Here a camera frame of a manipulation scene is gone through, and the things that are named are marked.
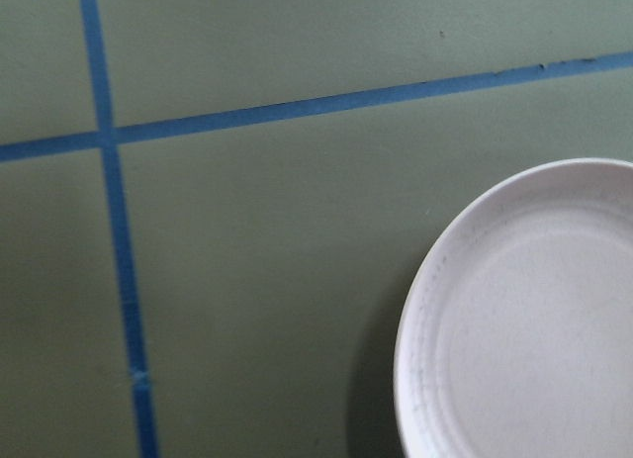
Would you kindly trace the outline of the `pink plate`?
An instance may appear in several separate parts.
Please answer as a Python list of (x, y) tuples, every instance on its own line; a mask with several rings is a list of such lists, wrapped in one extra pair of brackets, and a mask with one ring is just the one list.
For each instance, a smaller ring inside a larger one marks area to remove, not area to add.
[(543, 164), (461, 212), (409, 289), (394, 400), (407, 457), (630, 456), (631, 164)]

